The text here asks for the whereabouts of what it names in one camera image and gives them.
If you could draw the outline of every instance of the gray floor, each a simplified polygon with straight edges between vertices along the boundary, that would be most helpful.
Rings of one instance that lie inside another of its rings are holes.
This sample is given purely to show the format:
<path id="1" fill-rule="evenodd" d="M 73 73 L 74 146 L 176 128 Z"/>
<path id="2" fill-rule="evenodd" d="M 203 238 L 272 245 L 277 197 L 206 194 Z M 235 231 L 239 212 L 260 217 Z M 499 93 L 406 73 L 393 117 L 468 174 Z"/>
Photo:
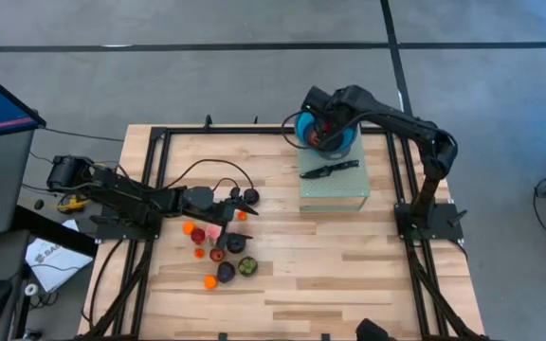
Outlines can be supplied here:
<path id="1" fill-rule="evenodd" d="M 400 43 L 546 41 L 543 0 L 391 0 Z M 378 1 L 0 0 L 0 45 L 375 41 Z M 532 189 L 546 177 L 546 49 L 403 50 L 414 114 L 459 141 L 449 176 L 489 335 L 546 340 L 546 233 Z M 130 123 L 280 122 L 309 86 L 349 83 L 398 106 L 388 50 L 0 53 L 0 82 L 51 128 L 123 137 Z M 33 151 L 116 160 L 121 146 L 38 132 Z M 48 164 L 30 159 L 25 182 Z M 22 192 L 25 203 L 39 198 Z M 546 199 L 538 202 L 546 222 Z M 64 217 L 43 210 L 54 219 Z M 77 330 L 90 270 L 32 312 L 47 337 Z"/>

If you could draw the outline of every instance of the wooden table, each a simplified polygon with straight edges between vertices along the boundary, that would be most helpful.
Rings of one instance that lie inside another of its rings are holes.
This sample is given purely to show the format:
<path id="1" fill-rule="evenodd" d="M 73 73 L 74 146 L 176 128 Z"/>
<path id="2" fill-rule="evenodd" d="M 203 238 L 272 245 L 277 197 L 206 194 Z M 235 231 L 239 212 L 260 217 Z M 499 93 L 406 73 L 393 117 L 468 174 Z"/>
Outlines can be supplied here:
<path id="1" fill-rule="evenodd" d="M 130 126 L 121 153 L 121 165 L 138 181 L 150 130 L 149 125 Z M 181 227 L 186 218 L 166 220 L 155 242 L 140 338 L 216 339 L 219 332 L 227 332 L 230 339 L 320 339 L 322 333 L 330 333 L 332 339 L 346 340 L 355 339 L 355 327 L 364 317 L 398 339 L 419 338 L 406 250 L 396 236 L 392 213 L 396 197 L 386 139 L 364 135 L 363 144 L 372 191 L 361 211 L 305 214 L 299 211 L 297 152 L 279 135 L 175 135 L 164 183 L 202 158 L 232 161 L 252 178 L 261 193 L 256 207 L 260 216 L 233 222 L 229 229 L 254 237 L 244 254 L 260 265 L 253 278 L 237 277 L 206 291 L 204 276 L 215 274 L 216 264 L 193 257 L 193 244 Z M 422 165 L 415 146 L 411 147 L 420 181 Z M 399 141 L 396 148 L 401 152 Z M 401 153 L 398 159 L 409 199 Z M 156 160 L 152 184 L 157 168 Z M 197 166 L 179 185 L 214 186 L 222 177 L 232 177 L 247 187 L 241 173 L 216 163 Z M 217 197 L 226 197 L 229 190 L 229 183 L 224 182 Z M 437 197 L 441 201 L 449 198 L 446 182 Z M 100 246 L 86 312 L 96 274 L 114 243 Z M 104 273 L 96 316 L 118 294 L 127 243 L 117 250 Z M 446 299 L 467 326 L 483 332 L 464 255 L 450 242 L 431 244 Z M 134 298 L 128 302 L 125 332 L 130 329 Z M 426 302 L 429 325 L 436 332 L 427 295 Z M 80 332 L 86 330 L 83 321 Z"/>

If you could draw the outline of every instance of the knife blade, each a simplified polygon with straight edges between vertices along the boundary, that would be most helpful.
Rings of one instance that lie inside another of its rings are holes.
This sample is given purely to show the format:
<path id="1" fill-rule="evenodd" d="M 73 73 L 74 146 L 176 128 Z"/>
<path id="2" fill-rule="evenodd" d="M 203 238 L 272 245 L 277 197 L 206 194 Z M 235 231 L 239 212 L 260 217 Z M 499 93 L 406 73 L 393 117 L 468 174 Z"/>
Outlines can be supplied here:
<path id="1" fill-rule="evenodd" d="M 342 171 L 352 167 L 359 167 L 359 160 L 345 161 L 337 163 L 335 165 L 323 166 L 315 170 L 306 171 L 300 175 L 300 178 L 319 179 L 322 177 L 330 176 L 333 171 Z"/>

